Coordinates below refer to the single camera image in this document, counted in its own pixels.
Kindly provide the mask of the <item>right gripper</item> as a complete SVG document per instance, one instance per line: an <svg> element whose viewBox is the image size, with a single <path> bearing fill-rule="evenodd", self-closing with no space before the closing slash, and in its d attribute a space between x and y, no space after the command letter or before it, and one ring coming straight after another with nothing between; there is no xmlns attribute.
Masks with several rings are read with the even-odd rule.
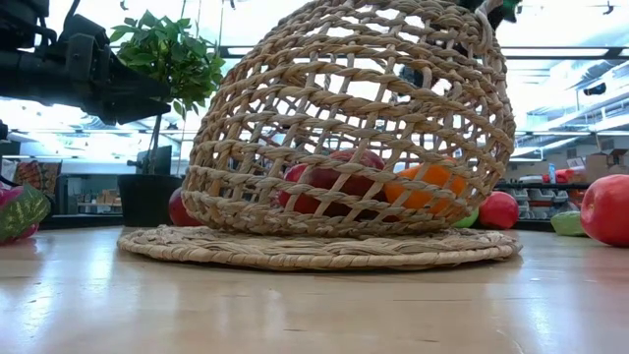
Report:
<svg viewBox="0 0 629 354"><path fill-rule="evenodd" d="M478 7L480 7L485 0L459 0L459 5L463 8L466 8L471 13L474 13ZM487 19L491 28L496 30L500 23L504 19L504 14L502 13L502 7L498 7L493 9L488 13Z"/></svg>

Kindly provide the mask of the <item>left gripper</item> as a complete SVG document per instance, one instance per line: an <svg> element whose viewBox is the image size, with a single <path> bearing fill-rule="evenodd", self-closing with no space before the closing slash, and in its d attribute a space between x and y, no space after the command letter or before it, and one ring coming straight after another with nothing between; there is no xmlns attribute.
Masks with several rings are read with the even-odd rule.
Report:
<svg viewBox="0 0 629 354"><path fill-rule="evenodd" d="M127 67L109 43L103 33L77 32L50 45L48 58L56 67L48 102L83 108L105 125L124 125L168 113L168 103L151 98L166 97L170 88Z"/></svg>

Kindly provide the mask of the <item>round red tomato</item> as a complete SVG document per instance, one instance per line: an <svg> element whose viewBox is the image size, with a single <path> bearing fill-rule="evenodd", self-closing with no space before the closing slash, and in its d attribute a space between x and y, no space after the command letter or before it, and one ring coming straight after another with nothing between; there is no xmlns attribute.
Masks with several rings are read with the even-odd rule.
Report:
<svg viewBox="0 0 629 354"><path fill-rule="evenodd" d="M509 194L494 191L480 206L479 221L483 227L510 229L519 218L519 206Z"/></svg>

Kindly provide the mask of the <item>orange toy fruit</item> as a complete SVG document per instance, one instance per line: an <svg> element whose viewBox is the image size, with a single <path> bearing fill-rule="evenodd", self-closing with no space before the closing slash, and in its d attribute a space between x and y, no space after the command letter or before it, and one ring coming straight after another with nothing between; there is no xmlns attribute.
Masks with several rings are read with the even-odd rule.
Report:
<svg viewBox="0 0 629 354"><path fill-rule="evenodd" d="M398 176L406 177L408 179L414 179L418 172L420 171L422 165L419 164L414 167L410 167L408 169L404 169L397 173ZM422 180L443 187L451 177L451 172L445 167L440 165L431 165L428 168L428 171L423 176ZM453 182L450 184L449 189L459 197L464 189L466 188L466 181L460 177L455 176ZM386 183L383 186L384 194L387 200L393 204L405 191L405 189L394 182ZM403 203L403 206L406 208L415 208L420 209L423 208L431 199L431 193L428 192L413 192L411 196ZM445 199L439 199L438 202L433 205L429 212L436 214L442 211L444 208L450 205L450 201Z"/></svg>

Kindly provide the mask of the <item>small bright green fruit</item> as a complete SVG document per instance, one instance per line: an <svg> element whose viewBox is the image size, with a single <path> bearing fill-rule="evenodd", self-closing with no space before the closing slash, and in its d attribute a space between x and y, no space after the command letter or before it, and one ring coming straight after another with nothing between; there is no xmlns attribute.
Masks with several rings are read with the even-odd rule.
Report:
<svg viewBox="0 0 629 354"><path fill-rule="evenodd" d="M453 227L455 227L455 228L470 228L477 221L477 219L479 217L479 214L480 214L480 211L477 208L475 208L470 215L468 215L468 216L464 217L463 219L455 222L453 224Z"/></svg>

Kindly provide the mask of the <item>dark red apple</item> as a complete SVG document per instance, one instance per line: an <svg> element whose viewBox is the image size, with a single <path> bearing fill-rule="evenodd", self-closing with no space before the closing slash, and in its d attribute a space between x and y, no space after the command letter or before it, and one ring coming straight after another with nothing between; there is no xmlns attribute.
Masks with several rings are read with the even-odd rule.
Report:
<svg viewBox="0 0 629 354"><path fill-rule="evenodd" d="M333 159L348 162L355 152L354 148L343 149L333 152L330 157ZM384 161L376 153L371 150L366 150L359 161L360 164L372 167L375 169L383 169ZM365 193L372 187L373 181L363 176L351 176L345 184L341 187L340 191L353 196L363 197ZM350 213L351 209L348 206L338 203L332 203L328 209L324 212L326 216L346 216ZM356 217L356 220L374 219L377 216L377 212L364 209Z"/></svg>

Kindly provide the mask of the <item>large red peach-toned apple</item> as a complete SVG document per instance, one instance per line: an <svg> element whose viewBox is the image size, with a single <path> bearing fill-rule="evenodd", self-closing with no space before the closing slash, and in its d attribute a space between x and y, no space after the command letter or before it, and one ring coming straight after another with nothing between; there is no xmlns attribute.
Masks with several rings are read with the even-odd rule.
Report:
<svg viewBox="0 0 629 354"><path fill-rule="evenodd" d="M592 239L629 248L629 175L614 174L593 182L583 198L580 219Z"/></svg>

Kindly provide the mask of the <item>open-weave wicker basket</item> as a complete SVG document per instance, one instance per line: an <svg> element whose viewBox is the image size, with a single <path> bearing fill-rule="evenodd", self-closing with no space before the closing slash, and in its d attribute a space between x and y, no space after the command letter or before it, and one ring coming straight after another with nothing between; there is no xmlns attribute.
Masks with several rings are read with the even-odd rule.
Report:
<svg viewBox="0 0 629 354"><path fill-rule="evenodd" d="M256 234L413 234L447 227L491 194L514 150L515 119L506 60L487 15L459 0L311 0L284 17L227 74L200 123L184 183L189 213L211 227ZM421 71L421 88L403 81ZM354 148L348 161L333 159ZM384 161L359 163L366 150ZM297 182L286 170L306 163ZM414 179L397 173L421 164ZM431 165L451 177L422 180ZM330 189L304 182L315 168L336 171ZM340 191L351 176L373 181L363 197ZM457 197L449 186L466 181ZM391 204L383 191L405 191ZM287 206L278 193L291 195ZM403 203L431 193L420 209ZM294 211L301 195L315 213ZM450 205L433 214L439 199ZM331 203L351 209L326 216ZM356 220L364 209L374 219Z"/></svg>

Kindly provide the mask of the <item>green leafy potted tree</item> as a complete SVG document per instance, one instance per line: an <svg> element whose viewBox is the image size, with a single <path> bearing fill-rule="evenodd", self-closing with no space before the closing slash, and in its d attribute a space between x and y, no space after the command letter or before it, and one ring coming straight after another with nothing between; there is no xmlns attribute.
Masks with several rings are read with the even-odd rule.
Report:
<svg viewBox="0 0 629 354"><path fill-rule="evenodd" d="M168 86L159 97L182 118L199 114L222 81L225 61L216 43L191 33L191 20L155 17L146 11L113 28L110 41L127 67Z"/></svg>

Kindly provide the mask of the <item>black ceiling spotlight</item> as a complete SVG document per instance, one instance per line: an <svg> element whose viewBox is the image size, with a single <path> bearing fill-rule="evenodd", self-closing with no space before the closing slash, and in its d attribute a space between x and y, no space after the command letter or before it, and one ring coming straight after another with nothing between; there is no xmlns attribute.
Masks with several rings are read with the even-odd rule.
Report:
<svg viewBox="0 0 629 354"><path fill-rule="evenodd" d="M401 68L399 72L399 78L405 82L413 84L415 87L418 88L421 88L424 84L423 73L408 66L403 66Z"/></svg>

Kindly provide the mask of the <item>black plant pot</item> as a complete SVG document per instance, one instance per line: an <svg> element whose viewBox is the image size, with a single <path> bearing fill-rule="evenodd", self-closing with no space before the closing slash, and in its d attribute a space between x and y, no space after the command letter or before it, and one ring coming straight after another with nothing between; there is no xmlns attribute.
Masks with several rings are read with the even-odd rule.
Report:
<svg viewBox="0 0 629 354"><path fill-rule="evenodd" d="M170 175L124 174L117 179L124 225L156 227L171 224L168 206L183 179Z"/></svg>

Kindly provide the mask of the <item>dark shelf unit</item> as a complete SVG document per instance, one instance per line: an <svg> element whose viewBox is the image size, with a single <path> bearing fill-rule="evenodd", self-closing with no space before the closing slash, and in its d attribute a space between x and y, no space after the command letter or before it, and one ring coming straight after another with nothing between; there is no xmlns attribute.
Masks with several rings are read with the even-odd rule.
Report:
<svg viewBox="0 0 629 354"><path fill-rule="evenodd" d="M55 188L57 214L121 214L117 176L63 174Z"/></svg>

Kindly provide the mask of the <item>colourful patterned board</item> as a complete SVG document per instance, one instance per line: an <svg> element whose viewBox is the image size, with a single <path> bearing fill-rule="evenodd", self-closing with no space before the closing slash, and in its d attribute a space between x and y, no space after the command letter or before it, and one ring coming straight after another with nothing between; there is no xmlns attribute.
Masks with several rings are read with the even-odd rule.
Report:
<svg viewBox="0 0 629 354"><path fill-rule="evenodd" d="M29 184L53 197L61 167L61 162L19 162L13 181L19 185Z"/></svg>

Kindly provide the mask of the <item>watermelon slice toy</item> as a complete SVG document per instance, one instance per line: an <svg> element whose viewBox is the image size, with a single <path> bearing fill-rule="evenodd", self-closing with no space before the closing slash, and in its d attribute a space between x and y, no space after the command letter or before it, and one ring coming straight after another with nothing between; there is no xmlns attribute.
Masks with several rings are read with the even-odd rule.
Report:
<svg viewBox="0 0 629 354"><path fill-rule="evenodd" d="M50 211L46 195L29 184L0 188L0 245L31 236Z"/></svg>

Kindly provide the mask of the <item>cardboard box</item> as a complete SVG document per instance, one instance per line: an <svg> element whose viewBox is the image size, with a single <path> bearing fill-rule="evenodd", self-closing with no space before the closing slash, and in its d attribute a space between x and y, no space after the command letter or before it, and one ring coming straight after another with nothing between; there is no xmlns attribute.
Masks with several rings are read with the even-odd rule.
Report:
<svg viewBox="0 0 629 354"><path fill-rule="evenodd" d="M590 154L585 160L585 171L589 183L609 175L629 175L629 149L615 148Z"/></svg>

